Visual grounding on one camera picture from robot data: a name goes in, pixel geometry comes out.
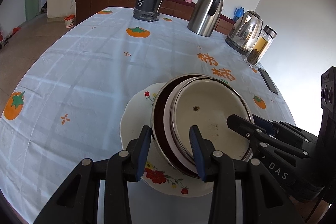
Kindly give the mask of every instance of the metal bowl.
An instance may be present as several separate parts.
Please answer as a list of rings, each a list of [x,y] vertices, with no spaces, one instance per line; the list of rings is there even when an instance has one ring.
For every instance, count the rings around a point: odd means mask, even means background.
[[[189,128],[197,125],[203,138],[233,159],[248,160],[249,141],[228,128],[226,119],[236,114],[253,122],[244,99],[229,85],[212,77],[184,83],[171,104],[171,134],[183,156],[194,163]]]
[[[187,75],[180,75],[169,82],[167,82],[161,90],[158,92],[157,97],[155,99],[155,102],[153,104],[152,108],[152,115],[151,115],[151,126],[153,130],[153,139],[154,144],[159,151],[159,153],[167,160],[167,162],[174,167],[175,169],[179,170],[185,175],[198,178],[198,175],[195,173],[195,168],[188,168],[186,167],[183,162],[186,160],[190,162],[192,165],[194,165],[194,158],[186,146],[183,144],[183,140],[181,138],[181,135],[179,134],[179,131],[177,129],[176,121],[174,121],[173,117],[176,116],[176,105],[178,98],[181,97],[183,90],[186,89],[187,86],[189,86],[191,83],[198,79],[206,79],[210,81],[216,81],[217,83],[220,83],[221,85],[224,85],[226,88],[228,88],[234,95],[237,96],[241,104],[244,106],[244,109],[246,110],[248,116],[247,119],[250,122],[253,122],[253,117],[251,114],[251,111],[249,110],[247,104],[243,100],[243,98],[229,85],[223,83],[222,81],[219,81],[217,79],[214,79],[212,77],[209,77],[207,75],[201,75],[201,74],[187,74]],[[184,82],[184,85],[179,87],[176,92],[176,95],[174,96],[173,102],[170,106],[170,131],[172,138],[174,139],[175,146],[171,142],[169,143],[166,136],[166,131],[164,127],[164,110],[167,103],[167,100],[173,90],[182,82]],[[182,155],[185,159],[185,161],[181,160],[180,156],[176,156],[176,153],[174,153],[174,149],[177,148],[180,151],[180,155]],[[244,156],[241,158],[241,160],[248,161],[252,156],[252,150],[249,147]]]

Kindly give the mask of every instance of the tablecloth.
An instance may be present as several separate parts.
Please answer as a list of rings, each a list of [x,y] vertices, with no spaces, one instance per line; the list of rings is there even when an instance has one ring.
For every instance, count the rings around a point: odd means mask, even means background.
[[[151,84],[210,75],[237,90],[253,114],[294,124],[281,94],[268,90],[225,35],[202,37],[186,20],[160,15],[149,23],[132,12],[109,7],[61,37],[26,73],[1,116],[0,189],[29,223],[81,159],[121,150],[125,106]],[[17,113],[9,113],[13,105]],[[129,183],[129,200],[133,223],[207,223],[211,195],[169,196],[139,182]]]

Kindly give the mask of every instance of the wooden sideboard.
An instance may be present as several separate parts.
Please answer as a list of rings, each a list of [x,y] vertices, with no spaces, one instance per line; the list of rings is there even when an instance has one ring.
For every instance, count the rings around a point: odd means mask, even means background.
[[[90,16],[105,9],[106,7],[134,8],[136,0],[75,0],[76,22],[81,23]],[[195,3],[188,3],[184,0],[163,0],[159,12],[162,14],[190,20]],[[234,21],[224,15],[216,24],[215,30],[227,35],[232,29]]]

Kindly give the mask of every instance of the blue gripper pad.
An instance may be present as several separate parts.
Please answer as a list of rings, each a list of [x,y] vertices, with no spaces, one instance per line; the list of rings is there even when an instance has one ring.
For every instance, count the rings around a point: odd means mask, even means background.
[[[266,131],[267,135],[272,135],[275,136],[275,130],[273,129],[273,125],[271,122],[269,121],[265,121],[264,119],[253,115],[253,120],[254,120],[254,124],[263,128]]]
[[[205,164],[204,164],[204,159],[203,159],[203,155],[201,152],[201,148],[200,148],[200,145],[196,137],[195,130],[197,130],[198,134],[201,135],[198,128],[197,127],[194,128],[194,126],[192,126],[189,129],[189,140],[190,140],[191,149],[194,155],[194,161],[196,164],[197,174],[200,176],[201,180],[204,181],[205,180]]]
[[[140,180],[145,169],[149,146],[151,145],[151,134],[152,129],[150,127],[147,127],[146,134],[138,157],[138,169],[135,175],[137,181]]]

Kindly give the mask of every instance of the electric kettle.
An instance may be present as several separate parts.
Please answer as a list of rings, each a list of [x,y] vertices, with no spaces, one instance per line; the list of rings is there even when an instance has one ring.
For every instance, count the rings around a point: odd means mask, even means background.
[[[254,11],[247,11],[232,27],[226,43],[237,52],[247,55],[256,43],[263,29],[263,21]]]
[[[222,8],[223,0],[198,0],[191,14],[188,29],[204,37],[211,36]]]

